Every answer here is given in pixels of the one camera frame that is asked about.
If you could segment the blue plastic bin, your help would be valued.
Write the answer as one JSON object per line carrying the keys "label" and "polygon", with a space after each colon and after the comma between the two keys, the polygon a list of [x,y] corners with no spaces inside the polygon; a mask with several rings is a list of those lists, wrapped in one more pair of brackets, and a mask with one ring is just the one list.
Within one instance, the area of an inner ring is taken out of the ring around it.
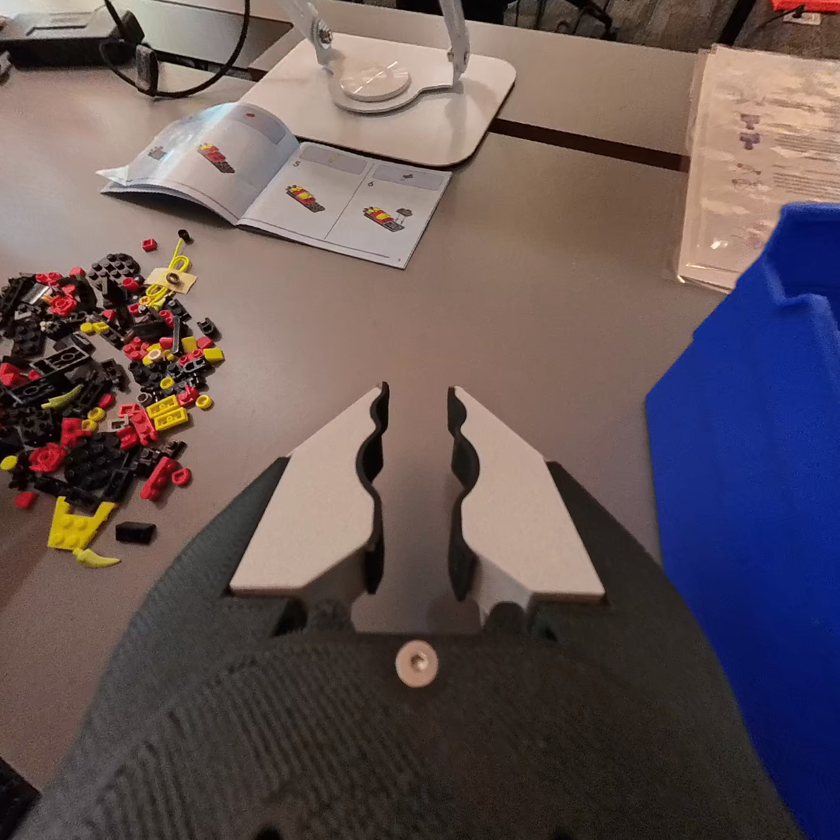
{"label": "blue plastic bin", "polygon": [[777,791],[839,834],[839,209],[792,203],[646,397],[665,572]]}

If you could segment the lego instruction booklet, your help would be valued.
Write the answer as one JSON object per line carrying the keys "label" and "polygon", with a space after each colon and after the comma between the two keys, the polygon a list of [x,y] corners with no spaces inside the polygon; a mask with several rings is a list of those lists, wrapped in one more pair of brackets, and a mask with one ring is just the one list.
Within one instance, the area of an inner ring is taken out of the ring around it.
{"label": "lego instruction booklet", "polygon": [[404,269],[448,171],[300,142],[268,111],[223,103],[173,121],[104,193],[179,197],[238,228]]}

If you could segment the pile of loose lego pieces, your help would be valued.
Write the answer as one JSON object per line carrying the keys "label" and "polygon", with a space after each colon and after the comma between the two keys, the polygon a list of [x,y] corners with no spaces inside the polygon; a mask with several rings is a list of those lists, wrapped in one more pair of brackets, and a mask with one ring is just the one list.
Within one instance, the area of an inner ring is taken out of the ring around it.
{"label": "pile of loose lego pieces", "polygon": [[193,479],[173,432],[214,406],[207,378],[225,356],[216,323],[182,300],[192,241],[179,230],[170,261],[146,275],[108,253],[2,284],[2,477],[16,509],[55,502],[47,548],[90,570],[120,563],[92,544],[135,485],[156,503]]}

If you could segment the white desk lamp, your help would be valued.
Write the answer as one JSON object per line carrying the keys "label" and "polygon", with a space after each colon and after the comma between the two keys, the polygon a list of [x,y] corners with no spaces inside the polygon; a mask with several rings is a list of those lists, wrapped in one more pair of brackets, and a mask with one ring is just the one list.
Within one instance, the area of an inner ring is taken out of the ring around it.
{"label": "white desk lamp", "polygon": [[445,169],[466,161],[516,71],[474,55],[461,2],[440,2],[448,46],[337,32],[310,2],[286,2],[302,39],[241,99],[299,139]]}

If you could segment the dark flat object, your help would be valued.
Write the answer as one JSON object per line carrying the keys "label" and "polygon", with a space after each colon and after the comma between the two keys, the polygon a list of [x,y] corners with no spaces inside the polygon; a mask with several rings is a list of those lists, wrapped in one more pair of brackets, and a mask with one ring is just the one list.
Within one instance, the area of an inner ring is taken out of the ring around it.
{"label": "dark flat object", "polygon": [[14,834],[39,797],[39,790],[1,759],[1,839]]}

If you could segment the black power adapter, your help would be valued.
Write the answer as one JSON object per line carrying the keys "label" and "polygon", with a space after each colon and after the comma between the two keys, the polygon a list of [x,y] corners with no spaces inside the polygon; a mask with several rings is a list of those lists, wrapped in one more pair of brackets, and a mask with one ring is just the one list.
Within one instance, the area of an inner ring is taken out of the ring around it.
{"label": "black power adapter", "polygon": [[144,43],[140,21],[111,2],[91,10],[18,14],[2,27],[1,52],[16,68],[120,67]]}

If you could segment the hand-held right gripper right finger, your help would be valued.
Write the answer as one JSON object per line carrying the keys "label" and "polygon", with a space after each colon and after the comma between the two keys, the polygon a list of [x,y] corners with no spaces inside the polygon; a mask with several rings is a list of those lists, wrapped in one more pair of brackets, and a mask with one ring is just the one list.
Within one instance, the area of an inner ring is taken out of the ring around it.
{"label": "hand-held right gripper right finger", "polygon": [[480,622],[503,604],[598,604],[606,590],[540,452],[461,386],[448,389],[451,470],[461,490],[448,546],[455,598]]}

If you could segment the paper sheet in clear sleeve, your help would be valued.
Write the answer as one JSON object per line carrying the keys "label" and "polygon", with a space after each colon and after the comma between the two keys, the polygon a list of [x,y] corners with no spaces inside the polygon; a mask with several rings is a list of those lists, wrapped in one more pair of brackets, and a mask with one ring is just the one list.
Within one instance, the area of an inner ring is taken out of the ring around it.
{"label": "paper sheet in clear sleeve", "polygon": [[788,203],[839,199],[839,62],[714,45],[696,80],[677,278],[724,293]]}

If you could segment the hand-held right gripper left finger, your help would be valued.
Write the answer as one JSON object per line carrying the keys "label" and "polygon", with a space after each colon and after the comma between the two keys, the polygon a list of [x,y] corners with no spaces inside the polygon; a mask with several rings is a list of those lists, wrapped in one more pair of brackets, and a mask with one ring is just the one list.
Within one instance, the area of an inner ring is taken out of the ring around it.
{"label": "hand-held right gripper left finger", "polygon": [[352,606],[384,575],[382,499],[390,388],[382,382],[285,459],[229,583],[238,596]]}

